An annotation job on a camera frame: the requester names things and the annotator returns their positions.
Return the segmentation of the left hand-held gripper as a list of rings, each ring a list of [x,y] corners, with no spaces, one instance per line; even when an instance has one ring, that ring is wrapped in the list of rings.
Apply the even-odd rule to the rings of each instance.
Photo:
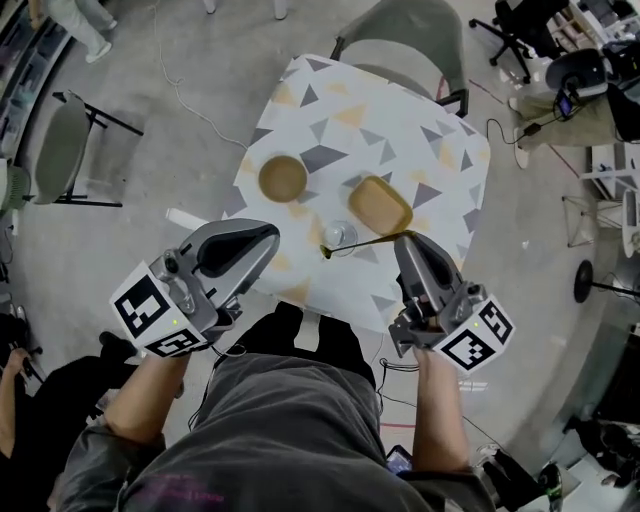
[[[234,297],[252,287],[279,243],[278,228],[268,222],[207,222],[180,247],[140,263],[110,304],[129,341],[147,354],[169,358],[204,350],[234,326]]]

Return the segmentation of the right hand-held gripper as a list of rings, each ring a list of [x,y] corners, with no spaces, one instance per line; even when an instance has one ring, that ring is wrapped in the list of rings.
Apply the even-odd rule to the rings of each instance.
[[[402,235],[394,253],[405,295],[411,298],[389,326],[399,356],[409,349],[440,354],[461,373],[473,373],[498,358],[516,332],[497,298],[464,281],[450,255],[418,233]],[[454,291],[431,300],[428,290]]]

